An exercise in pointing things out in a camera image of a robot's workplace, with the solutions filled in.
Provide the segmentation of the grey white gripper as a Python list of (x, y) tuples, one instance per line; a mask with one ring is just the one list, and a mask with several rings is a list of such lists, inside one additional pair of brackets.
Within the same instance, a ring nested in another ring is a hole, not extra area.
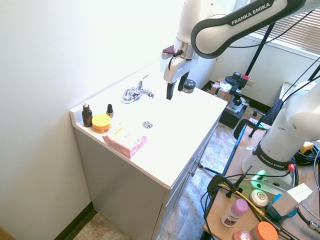
[(167, 82), (166, 99), (171, 100), (174, 93), (175, 82), (180, 78), (178, 91), (183, 90), (189, 71), (197, 64), (199, 56), (195, 54), (193, 58), (185, 57), (184, 54), (175, 56), (171, 61), (168, 61), (165, 67), (163, 79)]

